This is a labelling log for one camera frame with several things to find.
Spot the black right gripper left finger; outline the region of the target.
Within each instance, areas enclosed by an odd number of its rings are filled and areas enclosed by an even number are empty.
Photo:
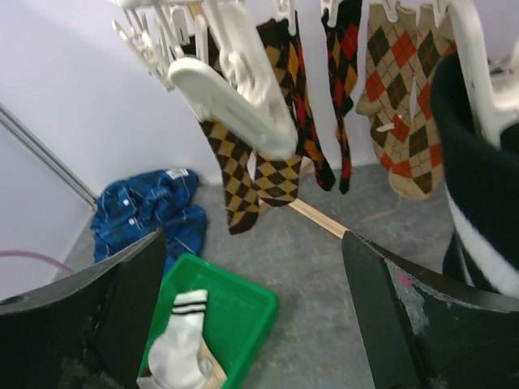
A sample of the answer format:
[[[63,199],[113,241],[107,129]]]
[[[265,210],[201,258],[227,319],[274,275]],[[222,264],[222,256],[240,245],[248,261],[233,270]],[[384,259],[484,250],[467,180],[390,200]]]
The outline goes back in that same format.
[[[162,231],[1,303],[3,388],[135,388],[166,257]]]

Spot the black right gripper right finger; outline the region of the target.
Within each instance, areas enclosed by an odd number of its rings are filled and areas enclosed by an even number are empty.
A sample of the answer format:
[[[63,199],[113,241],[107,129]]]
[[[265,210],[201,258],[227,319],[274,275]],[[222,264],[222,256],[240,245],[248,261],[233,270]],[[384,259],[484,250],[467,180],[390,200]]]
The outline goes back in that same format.
[[[516,388],[518,301],[352,232],[341,251],[377,388]]]

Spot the white black-striped sock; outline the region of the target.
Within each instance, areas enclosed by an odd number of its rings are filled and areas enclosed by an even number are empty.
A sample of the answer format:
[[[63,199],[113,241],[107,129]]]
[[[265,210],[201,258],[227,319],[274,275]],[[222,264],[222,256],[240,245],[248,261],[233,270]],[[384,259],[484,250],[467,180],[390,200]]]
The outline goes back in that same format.
[[[201,388],[205,377],[199,367],[208,291],[178,294],[164,332],[153,342],[148,367],[161,388]]]

